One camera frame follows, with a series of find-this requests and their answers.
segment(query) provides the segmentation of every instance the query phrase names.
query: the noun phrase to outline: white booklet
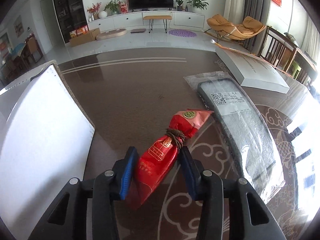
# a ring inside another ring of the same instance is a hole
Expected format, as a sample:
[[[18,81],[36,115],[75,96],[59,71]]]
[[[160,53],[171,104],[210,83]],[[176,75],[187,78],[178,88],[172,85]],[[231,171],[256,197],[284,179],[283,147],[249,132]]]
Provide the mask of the white booklet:
[[[286,94],[289,86],[265,60],[239,50],[217,46],[216,53],[244,87],[260,88]]]

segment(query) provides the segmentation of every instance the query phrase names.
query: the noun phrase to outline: red wrapper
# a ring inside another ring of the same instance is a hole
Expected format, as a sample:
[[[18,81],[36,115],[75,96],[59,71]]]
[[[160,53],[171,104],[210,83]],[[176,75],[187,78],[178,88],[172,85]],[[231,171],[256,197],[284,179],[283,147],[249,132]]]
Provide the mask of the red wrapper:
[[[191,138],[207,121],[211,113],[212,111],[205,110],[177,112],[172,117],[169,128],[179,130],[186,138]],[[167,135],[156,140],[140,157],[134,171],[134,183],[127,198],[132,208],[136,209],[146,201],[172,168],[177,157],[177,146]]]
[[[120,13],[128,13],[128,3],[127,2],[119,2]]]

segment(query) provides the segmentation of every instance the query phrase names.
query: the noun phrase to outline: blue gripper pad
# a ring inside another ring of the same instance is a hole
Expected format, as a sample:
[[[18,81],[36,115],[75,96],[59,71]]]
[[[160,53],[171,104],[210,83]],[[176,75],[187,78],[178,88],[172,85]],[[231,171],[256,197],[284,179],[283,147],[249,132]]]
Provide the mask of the blue gripper pad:
[[[134,171],[138,158],[139,158],[139,155],[138,155],[137,149],[135,147],[129,147],[127,154],[124,158],[127,164],[124,168],[124,172],[121,178],[121,187],[119,191],[121,200],[124,200],[129,192],[132,173]]]
[[[186,181],[188,193],[193,200],[198,200],[198,197],[199,197],[198,188],[199,188],[200,182],[201,182],[201,174],[200,174],[198,167],[195,163],[195,161],[198,161],[198,160],[192,159],[191,154],[188,150],[188,147],[186,147],[186,146],[183,146],[181,148],[179,155],[178,155],[178,160],[180,162],[183,176]]]

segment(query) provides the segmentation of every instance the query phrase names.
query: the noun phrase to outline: table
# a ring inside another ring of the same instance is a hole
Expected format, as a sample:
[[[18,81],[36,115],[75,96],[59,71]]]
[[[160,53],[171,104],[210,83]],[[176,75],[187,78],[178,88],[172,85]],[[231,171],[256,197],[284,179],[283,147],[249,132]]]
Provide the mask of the table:
[[[149,15],[149,16],[145,16],[143,19],[149,20],[149,33],[153,29],[154,20],[163,20],[164,30],[165,30],[165,33],[167,33],[168,31],[167,20],[172,20],[172,16],[171,15]]]
[[[111,169],[129,146],[135,146],[142,155],[164,135],[177,111],[205,109],[184,76],[230,73],[214,52],[178,48],[105,52],[60,64],[60,69],[96,125],[84,179]],[[314,180],[319,168],[320,106],[305,86],[282,76],[290,87],[287,94],[243,88],[273,135],[286,181],[267,206],[287,239],[295,240],[320,205],[319,187]],[[192,156],[206,169],[222,178],[237,178],[233,160],[214,124],[203,127],[187,144]],[[196,236],[201,203],[191,201],[176,163],[140,209],[133,211],[125,202],[115,202],[115,209],[120,239],[183,240]],[[228,239],[228,229],[226,200],[223,239]]]

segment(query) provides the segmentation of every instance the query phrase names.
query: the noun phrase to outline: plastic bag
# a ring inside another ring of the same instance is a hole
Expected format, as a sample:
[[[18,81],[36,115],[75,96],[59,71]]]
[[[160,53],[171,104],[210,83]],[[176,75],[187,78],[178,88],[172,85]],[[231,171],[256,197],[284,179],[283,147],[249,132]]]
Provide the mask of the plastic bag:
[[[184,77],[220,124],[225,150],[235,172],[246,178],[265,203],[285,184],[273,137],[260,112],[239,84],[225,72]]]

